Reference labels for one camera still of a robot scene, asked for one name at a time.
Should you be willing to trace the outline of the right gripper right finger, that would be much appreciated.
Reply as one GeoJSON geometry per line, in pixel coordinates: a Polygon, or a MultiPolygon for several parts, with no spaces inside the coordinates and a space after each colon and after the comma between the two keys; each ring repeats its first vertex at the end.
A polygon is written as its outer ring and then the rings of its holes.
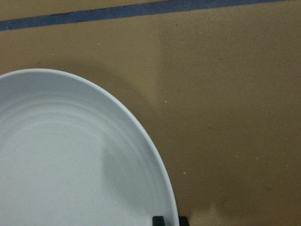
{"type": "Polygon", "coordinates": [[[179,216],[179,226],[190,226],[186,216],[179,216]]]}

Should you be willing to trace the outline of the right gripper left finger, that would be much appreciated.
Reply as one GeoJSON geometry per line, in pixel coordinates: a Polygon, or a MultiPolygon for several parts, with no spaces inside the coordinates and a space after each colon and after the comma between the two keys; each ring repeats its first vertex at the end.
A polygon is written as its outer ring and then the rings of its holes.
{"type": "Polygon", "coordinates": [[[163,216],[153,216],[152,226],[165,226],[165,220],[163,216]]]}

